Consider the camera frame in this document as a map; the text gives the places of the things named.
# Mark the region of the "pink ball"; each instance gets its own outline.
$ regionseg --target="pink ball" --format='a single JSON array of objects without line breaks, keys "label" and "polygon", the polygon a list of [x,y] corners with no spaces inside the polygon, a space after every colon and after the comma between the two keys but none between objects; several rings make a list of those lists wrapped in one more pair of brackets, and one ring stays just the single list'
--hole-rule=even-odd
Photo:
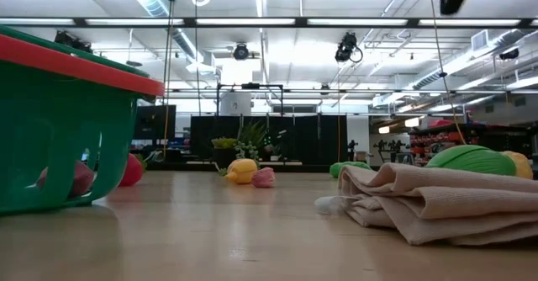
[{"label": "pink ball", "polygon": [[[40,178],[37,180],[36,185],[40,188],[45,186],[45,181],[47,180],[47,175],[49,173],[49,168],[46,167],[43,172],[40,174]],[[76,161],[75,162],[75,179],[73,180],[73,185],[71,186],[71,191],[69,192],[69,198],[75,198],[82,196],[90,190],[90,187],[93,183],[93,171],[86,164]]]},{"label": "pink ball", "polygon": [[275,173],[270,167],[264,167],[252,176],[252,184],[257,188],[272,188],[275,182]]},{"label": "pink ball", "polygon": [[135,155],[129,154],[127,166],[125,167],[124,177],[121,179],[119,186],[133,186],[142,179],[142,163],[136,159]]}]

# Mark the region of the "ceiling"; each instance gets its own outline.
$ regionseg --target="ceiling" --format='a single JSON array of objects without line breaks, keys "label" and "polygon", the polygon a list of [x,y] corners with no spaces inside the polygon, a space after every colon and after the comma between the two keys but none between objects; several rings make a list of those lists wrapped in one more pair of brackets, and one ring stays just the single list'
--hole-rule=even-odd
[{"label": "ceiling", "polygon": [[[538,15],[535,0],[466,0],[458,18],[534,18]],[[263,17],[432,17],[430,0],[262,0]],[[435,15],[440,17],[435,0]],[[256,0],[210,0],[196,7],[192,0],[177,0],[176,17],[257,17]],[[0,0],[0,17],[148,17],[137,0]],[[27,33],[53,40],[55,29],[18,28]],[[335,50],[345,32],[352,31],[360,40],[362,63],[341,70],[345,65],[335,61]],[[442,59],[466,50],[479,29],[440,29]],[[495,36],[505,30],[490,30]],[[92,42],[98,54],[125,63],[128,60],[128,29],[69,29],[75,36]],[[184,29],[187,37],[201,50],[213,52],[217,66],[230,60],[232,49],[242,42],[254,52],[261,52],[261,35],[255,28]],[[439,65],[433,29],[264,29],[266,38],[267,81],[289,87],[312,88],[321,83],[342,88],[403,88],[417,74]],[[129,59],[143,63],[140,68],[157,80],[163,79],[166,31],[135,29]],[[175,45],[179,57],[172,58],[173,87],[215,86],[215,76],[188,72],[190,64]],[[535,45],[521,45],[521,57],[534,56]],[[507,67],[515,61],[499,61],[496,67]],[[261,63],[251,63],[255,82],[262,81]],[[453,74],[464,81],[492,72],[493,59],[465,67]],[[373,95],[353,94],[353,98]]]}]

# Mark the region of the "green plastic basket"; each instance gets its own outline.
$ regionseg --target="green plastic basket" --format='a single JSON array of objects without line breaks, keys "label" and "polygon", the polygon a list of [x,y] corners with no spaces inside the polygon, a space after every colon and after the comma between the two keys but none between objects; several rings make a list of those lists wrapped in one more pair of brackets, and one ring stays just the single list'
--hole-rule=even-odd
[{"label": "green plastic basket", "polygon": [[[136,100],[164,93],[162,83],[134,68],[3,27],[0,74],[0,215],[107,195],[124,173]],[[85,150],[90,168],[99,156],[97,177],[89,193],[68,199]],[[35,183],[46,167],[40,188]]]}]

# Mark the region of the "beige cloth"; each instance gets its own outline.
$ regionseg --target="beige cloth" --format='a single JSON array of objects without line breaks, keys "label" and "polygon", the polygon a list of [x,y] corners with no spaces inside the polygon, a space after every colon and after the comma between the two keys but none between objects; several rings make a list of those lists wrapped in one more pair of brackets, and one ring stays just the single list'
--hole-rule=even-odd
[{"label": "beige cloth", "polygon": [[398,229],[411,245],[483,245],[538,236],[538,182],[388,163],[379,172],[343,166],[345,212],[362,226]]}]

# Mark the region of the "green yarn ball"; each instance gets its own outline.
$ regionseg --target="green yarn ball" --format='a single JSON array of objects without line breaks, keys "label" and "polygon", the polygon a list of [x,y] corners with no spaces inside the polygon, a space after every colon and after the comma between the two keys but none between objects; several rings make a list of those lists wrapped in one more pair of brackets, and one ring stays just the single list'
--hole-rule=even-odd
[{"label": "green yarn ball", "polygon": [[340,175],[340,170],[344,165],[351,165],[353,167],[360,167],[371,170],[370,166],[364,162],[337,162],[330,166],[330,176],[332,176],[333,178],[338,178],[338,175]]}]

